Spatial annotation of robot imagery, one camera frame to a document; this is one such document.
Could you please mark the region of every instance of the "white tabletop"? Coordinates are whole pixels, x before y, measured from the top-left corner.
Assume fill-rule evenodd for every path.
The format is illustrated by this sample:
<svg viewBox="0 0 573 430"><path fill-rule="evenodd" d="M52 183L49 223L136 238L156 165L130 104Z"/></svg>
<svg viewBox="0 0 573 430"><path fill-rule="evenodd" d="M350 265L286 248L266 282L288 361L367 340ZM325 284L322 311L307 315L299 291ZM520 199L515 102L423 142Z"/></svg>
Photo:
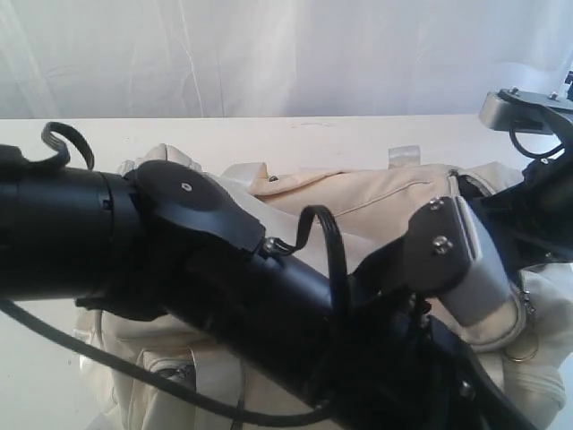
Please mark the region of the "white tabletop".
<svg viewBox="0 0 573 430"><path fill-rule="evenodd" d="M51 150L39 139L43 120L0 120L0 142L21 146L29 159ZM472 167L500 161L523 168L528 160L506 133L488 130L475 116L385 116L243 119L74 119L64 121L87 138L96 169L115 171L125 159L159 143L178 147L211 173L238 162L266 161L272 173L297 168L385 168L388 149L419 145L423 163ZM531 151L557 144L552 136L522 138ZM73 165L81 167L75 150ZM49 323L71 331L71 301L27 304ZM0 426L82 430L98 412L81 384L73 354L0 317Z"/></svg>

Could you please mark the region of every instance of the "white backdrop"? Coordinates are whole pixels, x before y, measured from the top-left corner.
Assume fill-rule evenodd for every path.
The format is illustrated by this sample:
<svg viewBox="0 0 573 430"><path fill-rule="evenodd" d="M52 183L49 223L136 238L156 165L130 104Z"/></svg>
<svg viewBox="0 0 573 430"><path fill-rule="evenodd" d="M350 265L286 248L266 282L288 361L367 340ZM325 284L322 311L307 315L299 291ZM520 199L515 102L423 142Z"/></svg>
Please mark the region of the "white backdrop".
<svg viewBox="0 0 573 430"><path fill-rule="evenodd" d="M0 0L0 117L474 113L557 90L570 0Z"/></svg>

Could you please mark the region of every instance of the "white leather bag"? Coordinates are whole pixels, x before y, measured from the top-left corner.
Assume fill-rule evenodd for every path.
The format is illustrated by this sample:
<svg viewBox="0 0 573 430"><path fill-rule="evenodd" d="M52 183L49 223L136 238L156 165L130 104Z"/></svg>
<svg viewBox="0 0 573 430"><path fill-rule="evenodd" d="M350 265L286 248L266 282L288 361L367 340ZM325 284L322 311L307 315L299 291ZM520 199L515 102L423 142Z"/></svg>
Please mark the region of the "white leather bag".
<svg viewBox="0 0 573 430"><path fill-rule="evenodd" d="M120 173L147 159L170 159L201 169L177 149L160 145L144 158L124 163ZM373 171L313 170L280 177L269 176L264 163L253 163L232 166L215 179L261 220L269 236L290 243L295 241L300 210L307 204L327 205L343 232L351 271L369 252L403 235L410 216L432 197L458 195L457 175L469 176L484 193L495 193L522 179L519 172L496 163L467 171L432 165ZM297 256L326 272L318 226ZM522 273L528 294L515 288L507 304L473 327L459 326L438 301L433 301L432 312L472 345L490 377L534 424L545 428L565 404L558 368L573 350L573 273L567 264L547 264ZM524 298L529 298L533 307ZM305 410L267 378L170 316L145 323L81 311L77 335L231 404L267 413ZM95 389L104 413L120 429L236 428L230 420L195 409L89 360L81 361L81 371ZM319 423L307 428L337 427Z"/></svg>

